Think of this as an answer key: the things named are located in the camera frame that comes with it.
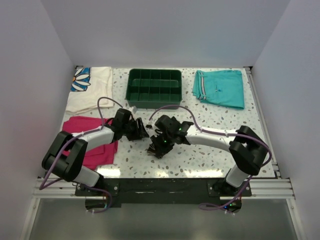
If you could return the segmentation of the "aluminium frame rail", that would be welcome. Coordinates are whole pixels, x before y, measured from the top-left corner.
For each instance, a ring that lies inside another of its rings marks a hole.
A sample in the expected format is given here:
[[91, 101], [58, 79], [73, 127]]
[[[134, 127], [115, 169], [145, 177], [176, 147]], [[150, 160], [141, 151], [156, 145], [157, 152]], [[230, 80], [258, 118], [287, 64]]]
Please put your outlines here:
[[32, 192], [33, 199], [86, 199], [85, 196], [76, 196], [76, 185], [64, 180], [58, 181], [43, 190], [39, 190], [42, 178], [37, 178]]

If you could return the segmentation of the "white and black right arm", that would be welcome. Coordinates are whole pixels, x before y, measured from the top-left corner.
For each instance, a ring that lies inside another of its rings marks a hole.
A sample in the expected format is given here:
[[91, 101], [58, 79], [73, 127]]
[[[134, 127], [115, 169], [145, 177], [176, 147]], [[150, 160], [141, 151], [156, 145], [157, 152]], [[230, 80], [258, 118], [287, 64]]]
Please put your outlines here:
[[241, 190], [247, 178], [259, 174], [266, 157], [271, 155], [266, 143], [245, 125], [237, 130], [218, 130], [162, 115], [155, 122], [154, 132], [147, 152], [158, 159], [169, 153], [174, 145], [201, 145], [230, 153], [234, 166], [215, 187], [216, 191], [223, 191], [230, 197]]

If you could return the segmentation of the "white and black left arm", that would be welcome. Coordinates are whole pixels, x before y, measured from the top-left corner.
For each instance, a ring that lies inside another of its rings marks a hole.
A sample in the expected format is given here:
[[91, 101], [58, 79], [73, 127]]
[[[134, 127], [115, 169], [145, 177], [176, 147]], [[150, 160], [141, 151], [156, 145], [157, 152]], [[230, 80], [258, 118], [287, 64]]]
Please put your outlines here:
[[50, 186], [46, 183], [51, 174], [60, 180], [86, 185], [86, 191], [92, 196], [99, 196], [104, 190], [104, 177], [84, 166], [86, 152], [103, 145], [113, 144], [122, 137], [128, 141], [137, 141], [149, 137], [142, 119], [134, 118], [131, 110], [120, 108], [108, 122], [96, 128], [78, 133], [61, 131], [55, 137], [44, 156], [41, 166], [47, 171], [39, 189]]

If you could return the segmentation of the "black striped underwear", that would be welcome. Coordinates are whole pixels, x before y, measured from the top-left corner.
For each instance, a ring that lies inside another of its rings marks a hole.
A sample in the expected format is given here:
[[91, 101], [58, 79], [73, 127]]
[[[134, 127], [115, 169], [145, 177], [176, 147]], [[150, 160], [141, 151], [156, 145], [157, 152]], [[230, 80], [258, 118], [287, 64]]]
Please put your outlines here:
[[156, 157], [157, 159], [162, 159], [163, 156], [168, 154], [172, 149], [173, 149], [172, 144], [161, 145], [161, 144], [152, 143], [149, 145], [147, 149], [147, 153], [151, 156]]

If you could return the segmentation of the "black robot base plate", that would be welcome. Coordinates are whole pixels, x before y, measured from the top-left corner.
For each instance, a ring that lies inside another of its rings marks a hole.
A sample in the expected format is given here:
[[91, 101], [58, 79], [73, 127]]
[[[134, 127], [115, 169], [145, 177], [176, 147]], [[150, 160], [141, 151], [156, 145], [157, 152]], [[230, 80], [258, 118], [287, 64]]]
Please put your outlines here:
[[222, 205], [241, 189], [227, 186], [223, 178], [105, 178], [104, 192], [78, 185], [75, 196], [85, 198], [85, 207], [103, 208], [111, 203], [113, 208], [123, 204], [187, 204], [209, 203]]

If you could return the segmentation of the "green plastic divided tray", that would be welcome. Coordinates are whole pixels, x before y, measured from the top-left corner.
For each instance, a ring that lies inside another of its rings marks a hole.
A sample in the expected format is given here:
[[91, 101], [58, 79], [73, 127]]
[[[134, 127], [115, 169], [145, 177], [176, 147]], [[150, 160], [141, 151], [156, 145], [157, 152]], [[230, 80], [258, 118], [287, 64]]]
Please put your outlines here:
[[133, 68], [129, 71], [125, 99], [138, 109], [179, 105], [182, 72], [177, 69]]

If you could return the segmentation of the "folded teal shorts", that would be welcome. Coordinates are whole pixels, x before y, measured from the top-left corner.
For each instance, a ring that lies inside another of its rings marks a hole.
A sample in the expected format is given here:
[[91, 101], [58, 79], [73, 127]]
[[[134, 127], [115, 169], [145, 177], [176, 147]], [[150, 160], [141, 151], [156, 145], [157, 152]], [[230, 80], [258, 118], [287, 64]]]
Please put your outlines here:
[[245, 108], [243, 75], [240, 70], [197, 70], [192, 94], [202, 103], [240, 110]]

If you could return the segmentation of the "cream daisy print shirt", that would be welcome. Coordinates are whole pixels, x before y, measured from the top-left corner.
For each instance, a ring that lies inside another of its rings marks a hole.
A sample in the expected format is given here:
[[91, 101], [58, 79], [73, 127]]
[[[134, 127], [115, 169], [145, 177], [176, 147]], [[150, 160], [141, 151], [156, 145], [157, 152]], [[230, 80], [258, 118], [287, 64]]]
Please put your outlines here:
[[75, 68], [65, 111], [79, 115], [97, 108], [100, 97], [112, 98], [113, 70], [109, 66]]

